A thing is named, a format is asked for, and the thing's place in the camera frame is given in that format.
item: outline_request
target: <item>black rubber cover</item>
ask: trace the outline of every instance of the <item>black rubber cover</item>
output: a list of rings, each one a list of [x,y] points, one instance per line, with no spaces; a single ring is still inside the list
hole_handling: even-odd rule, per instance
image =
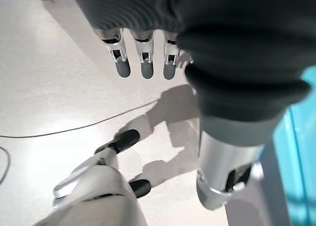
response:
[[[142,71],[143,78],[150,79],[154,75],[153,63],[152,62],[148,63],[146,61],[144,63],[141,63],[141,71]]]
[[[176,74],[176,65],[173,64],[164,64],[163,65],[163,77],[165,79],[172,79]]]
[[[139,132],[132,129],[114,136],[114,139],[105,145],[97,148],[94,154],[104,150],[105,148],[111,148],[116,151],[116,153],[120,153],[139,141],[140,135]]]
[[[130,66],[129,66],[129,62],[128,59],[126,59],[125,62],[119,61],[119,62],[115,62],[115,66],[117,68],[117,72],[118,74],[123,77],[129,77],[130,75]]]
[[[135,180],[130,182],[129,185],[137,199],[147,195],[152,189],[152,185],[147,179]]]

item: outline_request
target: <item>silver metal cylinder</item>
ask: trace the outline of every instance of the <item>silver metal cylinder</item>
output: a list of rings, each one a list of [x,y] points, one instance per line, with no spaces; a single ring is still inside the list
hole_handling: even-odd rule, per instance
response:
[[[202,132],[197,192],[205,208],[217,209],[245,188],[251,166],[258,161],[263,148],[230,145]]]

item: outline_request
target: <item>white floor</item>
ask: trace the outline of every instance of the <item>white floor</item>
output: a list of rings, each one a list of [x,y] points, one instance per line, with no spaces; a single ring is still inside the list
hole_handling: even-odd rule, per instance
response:
[[[122,128],[141,132],[142,141],[121,153],[119,164],[126,179],[143,172],[155,186],[139,200],[150,226],[228,225],[224,207],[208,211],[198,201],[196,97],[183,69],[171,81],[163,78],[161,32],[150,80],[141,77],[125,32],[132,73],[123,79],[73,1],[0,0],[0,11],[0,135],[56,132],[116,115],[62,134],[0,138],[11,154],[0,185],[1,226],[45,217],[54,185]],[[5,166],[0,151],[0,175]]]

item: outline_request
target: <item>wire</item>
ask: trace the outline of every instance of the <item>wire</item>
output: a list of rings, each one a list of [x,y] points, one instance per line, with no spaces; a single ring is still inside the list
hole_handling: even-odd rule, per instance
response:
[[[94,126],[94,125],[97,125],[101,122],[104,122],[104,121],[108,121],[108,120],[111,120],[115,117],[118,117],[118,116],[121,116],[123,114],[126,114],[126,113],[129,113],[131,111],[134,111],[136,109],[140,109],[140,108],[143,108],[145,106],[148,106],[150,104],[153,104],[154,102],[156,102],[157,100],[154,100],[154,101],[151,101],[149,103],[146,103],[144,105],[141,105],[141,106],[138,106],[138,107],[135,107],[133,109],[130,109],[130,110],[127,110],[125,112],[122,112],[122,113],[119,113],[119,114],[116,114],[112,117],[108,117],[106,119],[103,119],[101,121],[97,121],[95,123],[92,123],[92,124],[89,124],[89,125],[85,125],[85,126],[80,126],[80,127],[76,127],[76,128],[72,128],[72,129],[67,129],[67,130],[63,130],[63,131],[56,131],[56,132],[51,132],[51,133],[45,133],[45,134],[40,134],[40,135],[33,135],[33,136],[6,136],[6,135],[0,135],[0,137],[2,138],[10,138],[10,139],[25,139],[25,138],[35,138],[35,137],[41,137],[41,136],[50,136],[50,135],[56,135],[56,134],[60,134],[60,133],[64,133],[64,132],[68,132],[68,131],[75,131],[75,130],[79,130],[79,129],[83,129],[83,128],[87,128],[87,127],[90,127],[90,126]]]
[[[10,138],[10,139],[25,139],[25,138],[35,138],[35,137],[41,137],[41,136],[50,136],[50,135],[56,135],[56,134],[60,134],[60,133],[64,133],[64,132],[68,132],[68,131],[75,131],[75,130],[79,130],[79,129],[83,129],[83,128],[87,128],[87,127],[90,127],[90,126],[94,126],[94,125],[97,125],[99,123],[102,123],[104,121],[108,121],[108,120],[111,120],[115,117],[118,117],[120,115],[123,115],[123,114],[126,114],[126,113],[129,113],[131,111],[134,111],[136,109],[140,109],[140,108],[143,108],[145,106],[148,106],[150,104],[153,104],[155,103],[157,100],[153,100],[149,103],[146,103],[144,105],[141,105],[141,106],[138,106],[138,107],[135,107],[133,109],[130,109],[130,110],[127,110],[125,112],[122,112],[122,113],[119,113],[119,114],[116,114],[112,117],[108,117],[106,119],[103,119],[101,121],[97,121],[97,122],[94,122],[92,124],[89,124],[89,125],[85,125],[85,126],[80,126],[80,127],[76,127],[76,128],[72,128],[72,129],[68,129],[68,130],[63,130],[63,131],[56,131],[56,132],[51,132],[51,133],[45,133],[45,134],[40,134],[40,135],[33,135],[33,136],[6,136],[6,135],[0,135],[0,137],[2,138]],[[1,147],[0,146],[0,149],[6,154],[6,157],[7,157],[7,164],[6,164],[6,168],[4,170],[4,174],[2,175],[1,179],[0,179],[0,185],[4,182],[8,172],[9,172],[9,169],[10,169],[10,166],[11,166],[11,155],[9,153],[9,151],[7,151],[5,148]]]
[[[7,158],[6,168],[4,170],[4,174],[2,175],[2,177],[0,179],[0,185],[1,185],[3,183],[3,181],[5,180],[8,172],[9,172],[9,168],[11,165],[11,155],[10,155],[9,151],[7,151],[5,148],[0,146],[0,149],[3,150],[3,152],[6,154],[6,158]]]

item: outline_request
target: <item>gray fingertip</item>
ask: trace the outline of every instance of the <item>gray fingertip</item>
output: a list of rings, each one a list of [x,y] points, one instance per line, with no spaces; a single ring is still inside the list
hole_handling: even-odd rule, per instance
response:
[[[141,70],[143,78],[150,79],[154,75],[154,65],[153,63],[144,62],[141,63]]]
[[[125,62],[115,62],[115,66],[117,67],[117,71],[120,77],[126,78],[130,75],[130,66],[128,59]]]
[[[163,77],[165,79],[172,79],[176,73],[176,65],[173,64],[164,64],[163,66]]]

